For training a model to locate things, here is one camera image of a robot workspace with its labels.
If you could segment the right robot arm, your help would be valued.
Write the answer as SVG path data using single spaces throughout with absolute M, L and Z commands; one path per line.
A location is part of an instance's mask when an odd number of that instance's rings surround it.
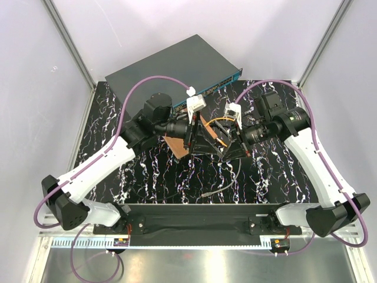
M 255 108 L 259 120 L 244 126 L 241 106 L 225 105 L 224 118 L 234 125 L 231 142 L 221 153 L 222 160 L 248 157 L 252 145 L 277 138 L 297 158 L 318 197 L 316 203 L 281 205 L 267 219 L 269 230 L 278 234 L 288 226 L 305 226 L 324 238 L 356 221 L 371 201 L 366 193 L 356 193 L 328 160 L 308 113 L 300 107 L 287 109 L 277 93 L 256 99 Z

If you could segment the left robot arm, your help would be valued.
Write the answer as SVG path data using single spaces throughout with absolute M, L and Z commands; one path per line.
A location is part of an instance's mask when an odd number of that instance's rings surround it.
M 70 231 L 80 225 L 97 224 L 122 233 L 129 210 L 112 202 L 88 200 L 86 195 L 115 169 L 156 146 L 160 136 L 183 139 L 186 146 L 192 146 L 197 133 L 193 127 L 201 123 L 200 110 L 205 106 L 201 94 L 191 96 L 186 100 L 186 119 L 177 119 L 172 114 L 171 97 L 153 94 L 131 120 L 120 121 L 121 128 L 98 152 L 59 178 L 45 177 L 41 182 L 43 202 L 58 226 Z

